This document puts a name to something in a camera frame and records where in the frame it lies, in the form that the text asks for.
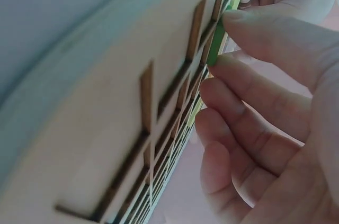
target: green strip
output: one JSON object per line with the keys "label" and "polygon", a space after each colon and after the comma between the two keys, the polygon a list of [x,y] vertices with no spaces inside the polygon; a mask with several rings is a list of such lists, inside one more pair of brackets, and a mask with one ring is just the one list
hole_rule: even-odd
{"label": "green strip", "polygon": [[[226,10],[231,10],[232,6],[228,5]],[[212,44],[211,44],[211,49],[208,54],[207,58],[207,65],[212,67],[216,64],[218,55],[219,55],[219,50],[220,46],[222,44],[222,40],[224,39],[225,36],[225,29],[224,25],[222,24],[222,19],[218,21],[216,31],[213,36]]]}

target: wooden panel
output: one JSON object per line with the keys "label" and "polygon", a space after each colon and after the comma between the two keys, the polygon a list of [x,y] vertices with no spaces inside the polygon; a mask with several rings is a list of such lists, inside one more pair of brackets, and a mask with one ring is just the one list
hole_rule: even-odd
{"label": "wooden panel", "polygon": [[[105,47],[95,50],[101,61],[93,60],[95,65],[83,71],[77,85],[64,91],[69,96],[65,102],[49,107],[58,109],[44,117],[49,123],[34,130],[39,136],[1,202],[0,216],[6,214],[1,220],[8,223],[13,213],[23,213],[15,223],[55,223],[57,202],[57,209],[64,211],[57,216],[75,216],[58,219],[65,224],[125,220],[140,224],[148,215],[150,201],[156,202],[166,184],[168,165],[175,166],[187,143],[188,118],[199,98],[201,77],[208,75],[206,54],[216,28],[212,12],[219,8],[221,13],[226,4],[158,0],[149,3],[139,20],[121,28],[119,41],[110,42],[105,31],[96,31],[100,36],[96,43],[108,38],[103,40]],[[76,37],[104,23],[87,24]],[[77,41],[73,38],[66,44],[71,48]],[[69,80],[68,76],[58,77],[59,83]],[[44,166],[49,169],[43,174],[36,171]],[[140,197],[145,183],[149,192]]]}
{"label": "wooden panel", "polygon": [[155,58],[155,95],[158,97],[163,97],[168,92],[171,82],[177,80],[176,75],[183,68],[192,19],[193,12],[191,15],[187,15],[184,21],[180,22],[180,27],[172,33],[167,43],[160,50],[158,57]]}
{"label": "wooden panel", "polygon": [[[87,153],[86,161],[73,177],[69,177],[69,184],[58,200],[60,207],[90,218],[105,190],[118,176],[120,167],[139,140],[142,130],[138,83],[126,87],[125,93],[121,94],[122,98],[107,108],[108,112],[120,115],[112,117],[109,127],[102,128]],[[144,134],[140,137],[141,141],[146,140]]]}

